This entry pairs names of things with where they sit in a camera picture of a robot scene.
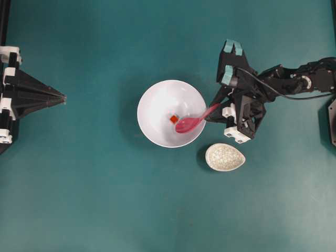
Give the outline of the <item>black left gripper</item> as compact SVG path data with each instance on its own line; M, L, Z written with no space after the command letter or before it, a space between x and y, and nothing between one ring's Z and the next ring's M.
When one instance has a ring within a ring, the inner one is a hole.
M1 64L7 64L1 75L1 154L17 139L19 120L23 117L66 102L66 96L45 85L22 70L20 48L1 46ZM14 96L14 86L33 92L19 91Z

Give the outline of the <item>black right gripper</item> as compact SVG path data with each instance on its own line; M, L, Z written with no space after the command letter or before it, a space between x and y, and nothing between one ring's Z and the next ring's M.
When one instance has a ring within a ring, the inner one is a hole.
M258 90L254 76L241 44L225 40L216 76L221 87L209 104L209 107L219 106L205 120L226 124L224 136L234 138L237 143L253 139L266 114L262 103L265 96Z

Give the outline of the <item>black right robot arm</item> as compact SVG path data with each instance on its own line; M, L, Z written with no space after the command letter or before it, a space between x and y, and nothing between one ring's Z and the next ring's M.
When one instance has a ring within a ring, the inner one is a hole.
M335 58L322 58L299 68L274 66L258 74L249 64L241 44L227 39L219 54L216 81L220 89L210 103L217 106L207 122L226 125L224 135L245 143L255 134L266 114L266 103L283 97L319 91L335 94Z

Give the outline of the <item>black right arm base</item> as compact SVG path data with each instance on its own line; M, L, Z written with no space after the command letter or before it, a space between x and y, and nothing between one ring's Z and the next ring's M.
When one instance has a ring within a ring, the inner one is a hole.
M318 119L320 142L335 156L335 96L329 98L319 109Z

